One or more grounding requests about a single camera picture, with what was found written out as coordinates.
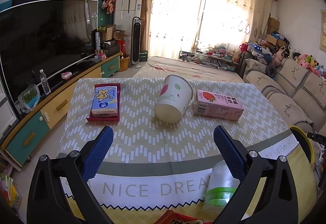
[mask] plastic bag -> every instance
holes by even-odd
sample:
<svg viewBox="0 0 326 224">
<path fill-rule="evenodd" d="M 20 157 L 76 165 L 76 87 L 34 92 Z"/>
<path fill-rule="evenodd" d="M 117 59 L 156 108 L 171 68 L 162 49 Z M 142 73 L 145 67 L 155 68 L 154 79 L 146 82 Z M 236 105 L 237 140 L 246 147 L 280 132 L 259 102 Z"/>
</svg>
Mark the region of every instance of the plastic bag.
<svg viewBox="0 0 326 224">
<path fill-rule="evenodd" d="M 33 111 L 36 105 L 39 103 L 40 97 L 40 90 L 37 85 L 29 85 L 28 88 L 18 96 L 18 101 L 22 112 L 29 113 Z"/>
</svg>

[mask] red tray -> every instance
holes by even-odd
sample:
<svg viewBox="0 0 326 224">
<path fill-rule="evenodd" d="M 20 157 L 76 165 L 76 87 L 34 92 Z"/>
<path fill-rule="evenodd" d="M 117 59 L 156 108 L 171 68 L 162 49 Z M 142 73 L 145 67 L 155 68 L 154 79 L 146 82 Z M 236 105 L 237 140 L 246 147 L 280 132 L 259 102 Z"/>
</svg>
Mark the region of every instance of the red tray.
<svg viewBox="0 0 326 224">
<path fill-rule="evenodd" d="M 105 84 L 95 84 L 94 87 L 107 87 L 107 86 L 117 86 L 117 101 L 118 101 L 118 115 L 117 116 L 112 116 L 112 117 L 93 117 L 92 114 L 92 109 L 89 114 L 89 117 L 87 117 L 87 121 L 120 121 L 120 83 L 105 83 Z"/>
</svg>

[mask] tv screen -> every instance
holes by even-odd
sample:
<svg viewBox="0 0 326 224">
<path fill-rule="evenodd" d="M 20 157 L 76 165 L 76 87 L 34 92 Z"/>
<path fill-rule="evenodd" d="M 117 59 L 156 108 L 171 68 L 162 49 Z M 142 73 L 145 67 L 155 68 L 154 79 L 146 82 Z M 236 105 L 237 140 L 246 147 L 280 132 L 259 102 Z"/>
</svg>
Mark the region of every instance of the tv screen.
<svg viewBox="0 0 326 224">
<path fill-rule="evenodd" d="M 29 84 L 94 54 L 97 0 L 41 0 L 0 12 L 0 58 L 15 102 Z"/>
</svg>

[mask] upside-down paper cup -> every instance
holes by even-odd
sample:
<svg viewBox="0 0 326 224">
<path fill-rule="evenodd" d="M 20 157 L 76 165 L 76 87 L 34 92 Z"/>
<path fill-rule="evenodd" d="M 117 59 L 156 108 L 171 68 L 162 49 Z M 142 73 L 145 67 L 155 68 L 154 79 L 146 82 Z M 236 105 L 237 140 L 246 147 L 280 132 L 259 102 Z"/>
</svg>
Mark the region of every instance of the upside-down paper cup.
<svg viewBox="0 0 326 224">
<path fill-rule="evenodd" d="M 155 114 L 165 123 L 176 123 L 182 118 L 192 97 L 192 87 L 185 78 L 168 75 L 155 106 Z"/>
</svg>

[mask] teal drawer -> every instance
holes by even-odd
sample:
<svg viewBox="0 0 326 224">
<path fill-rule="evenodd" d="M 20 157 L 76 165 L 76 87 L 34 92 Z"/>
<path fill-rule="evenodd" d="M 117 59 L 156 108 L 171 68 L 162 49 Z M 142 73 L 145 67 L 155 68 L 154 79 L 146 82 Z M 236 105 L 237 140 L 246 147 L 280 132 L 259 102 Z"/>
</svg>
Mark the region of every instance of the teal drawer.
<svg viewBox="0 0 326 224">
<path fill-rule="evenodd" d="M 120 68 L 120 57 L 117 56 L 101 65 L 102 78 L 108 78 Z"/>
<path fill-rule="evenodd" d="M 6 151 L 10 153 L 21 165 L 43 137 L 50 131 L 41 112 L 37 112 L 14 136 Z"/>
</svg>

